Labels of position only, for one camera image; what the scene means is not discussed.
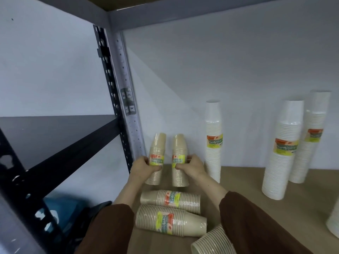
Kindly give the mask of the person's right hand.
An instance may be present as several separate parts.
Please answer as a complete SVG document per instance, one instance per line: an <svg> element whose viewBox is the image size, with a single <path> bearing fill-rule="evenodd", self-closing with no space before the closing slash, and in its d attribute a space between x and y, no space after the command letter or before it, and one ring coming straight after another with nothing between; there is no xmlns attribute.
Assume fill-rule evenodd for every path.
<svg viewBox="0 0 339 254"><path fill-rule="evenodd" d="M205 166L196 154L188 155L185 163L188 163L188 167L184 173L194 181L207 176Z"/></svg>

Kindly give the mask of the person's left hand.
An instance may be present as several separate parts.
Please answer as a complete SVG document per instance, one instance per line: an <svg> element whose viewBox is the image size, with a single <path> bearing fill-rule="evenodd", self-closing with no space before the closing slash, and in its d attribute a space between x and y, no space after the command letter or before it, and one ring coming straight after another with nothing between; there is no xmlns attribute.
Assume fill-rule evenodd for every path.
<svg viewBox="0 0 339 254"><path fill-rule="evenodd" d="M146 156L140 156L137 158L130 169L129 180L132 182L144 183L148 178L153 174L150 172L148 166L153 166L149 164L149 159Z"/></svg>

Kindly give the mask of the beige paper cup stack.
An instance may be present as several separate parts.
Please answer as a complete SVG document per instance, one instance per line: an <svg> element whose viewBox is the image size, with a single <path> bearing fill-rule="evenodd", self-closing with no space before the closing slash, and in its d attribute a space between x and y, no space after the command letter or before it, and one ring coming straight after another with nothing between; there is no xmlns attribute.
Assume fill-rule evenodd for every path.
<svg viewBox="0 0 339 254"><path fill-rule="evenodd" d="M177 134L172 141L172 186L187 187L189 179L186 173L176 169L176 164L185 164L188 161L188 147L183 134Z"/></svg>
<svg viewBox="0 0 339 254"><path fill-rule="evenodd" d="M136 213L135 226L167 235L201 237L207 233L207 219L185 210L141 205Z"/></svg>
<svg viewBox="0 0 339 254"><path fill-rule="evenodd" d="M191 244L192 254L237 254L222 225Z"/></svg>
<svg viewBox="0 0 339 254"><path fill-rule="evenodd" d="M155 190L142 192L142 205L156 205L173 209L181 209L193 214L201 214L201 196L199 194L171 190Z"/></svg>
<svg viewBox="0 0 339 254"><path fill-rule="evenodd" d="M150 166L163 166L165 145L166 145L166 134L163 132L156 133L149 151ZM154 173L151 174L151 176L146 180L145 183L148 185L159 185L161 177L162 170L155 171Z"/></svg>

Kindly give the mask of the person's left forearm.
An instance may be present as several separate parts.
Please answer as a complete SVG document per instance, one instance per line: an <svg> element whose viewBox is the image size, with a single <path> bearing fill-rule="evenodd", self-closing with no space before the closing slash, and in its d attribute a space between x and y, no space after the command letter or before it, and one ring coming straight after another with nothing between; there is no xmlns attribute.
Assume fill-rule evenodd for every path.
<svg viewBox="0 0 339 254"><path fill-rule="evenodd" d="M130 174L113 204L103 208L91 222L74 254L127 254L134 227L132 205L145 180Z"/></svg>

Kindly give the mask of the person's right forearm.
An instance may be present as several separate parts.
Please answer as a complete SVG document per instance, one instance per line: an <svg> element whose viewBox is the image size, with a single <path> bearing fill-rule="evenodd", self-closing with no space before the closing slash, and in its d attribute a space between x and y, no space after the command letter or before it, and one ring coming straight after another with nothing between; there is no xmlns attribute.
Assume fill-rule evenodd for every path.
<svg viewBox="0 0 339 254"><path fill-rule="evenodd" d="M313 254L243 195L227 191L203 170L190 176L219 208L223 230L237 254Z"/></svg>

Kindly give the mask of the slim white paper cup stack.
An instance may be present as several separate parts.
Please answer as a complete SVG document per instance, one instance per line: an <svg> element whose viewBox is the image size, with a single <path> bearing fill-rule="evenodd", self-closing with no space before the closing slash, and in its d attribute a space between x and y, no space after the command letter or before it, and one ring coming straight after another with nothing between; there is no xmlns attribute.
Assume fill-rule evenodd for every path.
<svg viewBox="0 0 339 254"><path fill-rule="evenodd" d="M222 114L220 100L206 101L206 151L205 165L207 173L217 183L221 178L221 153L223 147Z"/></svg>

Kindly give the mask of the grey metal shelf upright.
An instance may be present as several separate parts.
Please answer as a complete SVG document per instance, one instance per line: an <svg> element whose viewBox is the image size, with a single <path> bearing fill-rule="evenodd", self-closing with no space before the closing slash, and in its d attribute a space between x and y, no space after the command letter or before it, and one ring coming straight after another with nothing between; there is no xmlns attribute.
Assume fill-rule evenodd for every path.
<svg viewBox="0 0 339 254"><path fill-rule="evenodd" d="M132 159L146 156L131 69L122 31L105 29Z"/></svg>

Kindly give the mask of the black metal shelf upright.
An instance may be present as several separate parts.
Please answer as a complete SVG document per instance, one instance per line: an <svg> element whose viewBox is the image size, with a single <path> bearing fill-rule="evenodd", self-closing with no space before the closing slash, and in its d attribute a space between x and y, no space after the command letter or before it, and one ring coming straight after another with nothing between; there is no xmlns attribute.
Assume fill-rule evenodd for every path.
<svg viewBox="0 0 339 254"><path fill-rule="evenodd" d="M96 41L97 41L97 52L98 56L102 61L102 65L105 72L105 78L108 84L109 93L111 95L111 102L114 110L114 114L116 115L118 121L118 128L120 132L120 139L122 148L125 155L125 160L128 168L128 172L130 173L133 158L129 145L125 120L123 117L123 109L121 108L120 98L119 98L119 89L116 83L116 73L114 70L114 66L111 59L111 52L108 46L106 34L104 28L100 26L93 25Z"/></svg>

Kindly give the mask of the blue plastic bag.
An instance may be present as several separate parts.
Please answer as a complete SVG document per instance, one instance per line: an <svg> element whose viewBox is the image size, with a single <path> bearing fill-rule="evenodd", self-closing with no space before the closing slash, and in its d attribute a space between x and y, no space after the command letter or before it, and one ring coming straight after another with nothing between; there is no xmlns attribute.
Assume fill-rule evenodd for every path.
<svg viewBox="0 0 339 254"><path fill-rule="evenodd" d="M66 196L46 197L44 201L65 236L71 232L82 210L88 207L87 201Z"/></svg>

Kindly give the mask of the wide white paper cup stack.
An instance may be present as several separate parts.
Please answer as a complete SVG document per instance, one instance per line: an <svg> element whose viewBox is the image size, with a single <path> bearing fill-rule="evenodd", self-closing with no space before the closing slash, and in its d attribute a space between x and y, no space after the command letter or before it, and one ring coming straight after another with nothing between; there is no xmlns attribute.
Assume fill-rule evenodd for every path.
<svg viewBox="0 0 339 254"><path fill-rule="evenodd" d="M270 199L279 201L285 196L299 145L303 114L303 99L284 100L278 112L262 183L262 192Z"/></svg>

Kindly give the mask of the black shelf board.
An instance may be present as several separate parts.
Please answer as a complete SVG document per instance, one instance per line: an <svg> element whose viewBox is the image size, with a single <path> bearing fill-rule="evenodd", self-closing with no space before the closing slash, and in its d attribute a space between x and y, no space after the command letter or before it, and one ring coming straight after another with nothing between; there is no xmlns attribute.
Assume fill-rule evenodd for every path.
<svg viewBox="0 0 339 254"><path fill-rule="evenodd" d="M23 165L20 181L38 196L72 196L91 204L111 200L118 169L104 154L118 151L120 123L114 115L0 117L0 129Z"/></svg>

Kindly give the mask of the black perforated shelf upright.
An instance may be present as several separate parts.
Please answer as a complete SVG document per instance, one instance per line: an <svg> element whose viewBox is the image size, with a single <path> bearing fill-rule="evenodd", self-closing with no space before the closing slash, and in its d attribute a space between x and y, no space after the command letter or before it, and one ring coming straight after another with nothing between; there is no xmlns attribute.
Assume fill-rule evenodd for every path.
<svg viewBox="0 0 339 254"><path fill-rule="evenodd" d="M45 252L65 254L67 245L65 234L57 225L44 197L31 194L23 185L27 170L0 128L0 159L5 156L11 159L11 167L0 162L0 189Z"/></svg>

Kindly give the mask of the grey metal shelf beam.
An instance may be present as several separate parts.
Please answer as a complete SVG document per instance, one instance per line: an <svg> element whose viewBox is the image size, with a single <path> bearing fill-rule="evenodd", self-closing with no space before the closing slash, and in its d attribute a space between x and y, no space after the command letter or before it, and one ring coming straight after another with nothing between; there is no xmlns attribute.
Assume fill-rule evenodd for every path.
<svg viewBox="0 0 339 254"><path fill-rule="evenodd" d="M315 3L316 7L331 3L330 8L339 8L339 0L156 0L106 11L91 0L37 1L114 32L262 3L301 3L302 8L308 8L311 3Z"/></svg>

